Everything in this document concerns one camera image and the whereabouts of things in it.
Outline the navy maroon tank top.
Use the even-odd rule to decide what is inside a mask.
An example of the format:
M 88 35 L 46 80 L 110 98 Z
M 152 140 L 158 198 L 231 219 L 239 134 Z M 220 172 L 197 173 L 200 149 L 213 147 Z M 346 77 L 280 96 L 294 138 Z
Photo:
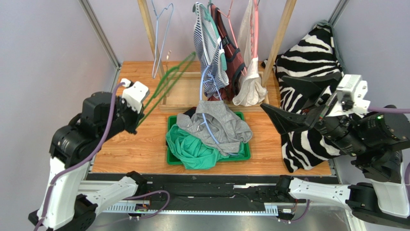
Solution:
M 183 114 L 191 118 L 196 113 L 196 109 L 197 107 L 192 107 L 189 110 L 185 111 Z

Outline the green tank top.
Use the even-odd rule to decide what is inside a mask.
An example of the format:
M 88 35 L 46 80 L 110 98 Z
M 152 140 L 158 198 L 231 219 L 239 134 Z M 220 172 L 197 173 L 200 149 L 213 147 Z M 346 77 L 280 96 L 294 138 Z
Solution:
M 165 139 L 171 152 L 187 170 L 211 169 L 216 166 L 218 160 L 239 156 L 243 151 L 241 143 L 238 153 L 223 156 L 218 149 L 203 144 L 199 138 L 190 135 L 176 124 L 166 133 Z

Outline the grey tank top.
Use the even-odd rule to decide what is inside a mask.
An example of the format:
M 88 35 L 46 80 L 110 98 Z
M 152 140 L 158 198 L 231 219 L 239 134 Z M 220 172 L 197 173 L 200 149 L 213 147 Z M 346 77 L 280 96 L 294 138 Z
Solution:
M 178 114 L 176 124 L 223 156 L 238 153 L 240 144 L 253 136 L 249 125 L 222 101 L 200 101 L 191 118 Z

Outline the green velvet hanger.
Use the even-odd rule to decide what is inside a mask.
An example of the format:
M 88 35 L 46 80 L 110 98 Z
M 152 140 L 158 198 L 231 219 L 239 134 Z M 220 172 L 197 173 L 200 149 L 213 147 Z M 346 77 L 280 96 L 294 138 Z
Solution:
M 166 95 L 173 89 L 182 75 L 192 65 L 196 57 L 196 52 L 191 52 L 184 60 L 178 65 L 171 67 L 167 70 L 163 77 L 160 78 L 157 87 L 154 90 L 152 96 L 148 99 L 148 102 L 144 104 L 143 116 L 140 116 L 140 120 L 137 124 L 137 128 L 148 118 L 153 110 L 160 104 L 160 102 L 166 97 Z

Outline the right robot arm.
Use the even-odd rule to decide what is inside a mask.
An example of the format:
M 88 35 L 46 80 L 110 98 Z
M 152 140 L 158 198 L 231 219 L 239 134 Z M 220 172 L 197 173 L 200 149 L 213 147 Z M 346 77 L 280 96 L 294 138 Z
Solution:
M 263 103 L 279 134 L 316 130 L 343 154 L 369 182 L 321 184 L 282 175 L 275 194 L 282 200 L 329 203 L 365 222 L 410 227 L 410 173 L 402 151 L 410 146 L 407 111 L 373 109 L 365 100 L 367 82 L 360 75 L 332 73 L 321 77 L 284 76 L 283 81 L 307 98 L 299 114 Z

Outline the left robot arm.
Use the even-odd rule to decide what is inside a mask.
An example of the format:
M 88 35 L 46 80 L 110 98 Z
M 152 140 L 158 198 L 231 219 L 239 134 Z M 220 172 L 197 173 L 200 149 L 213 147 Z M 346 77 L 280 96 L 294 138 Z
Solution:
M 33 225 L 49 231 L 85 231 L 108 207 L 146 192 L 147 180 L 135 171 L 99 191 L 78 191 L 93 152 L 123 131 L 136 134 L 144 116 L 144 107 L 136 102 L 127 95 L 96 92 L 83 101 L 81 113 L 55 132 L 50 146 L 53 189 L 41 207 L 28 215 Z

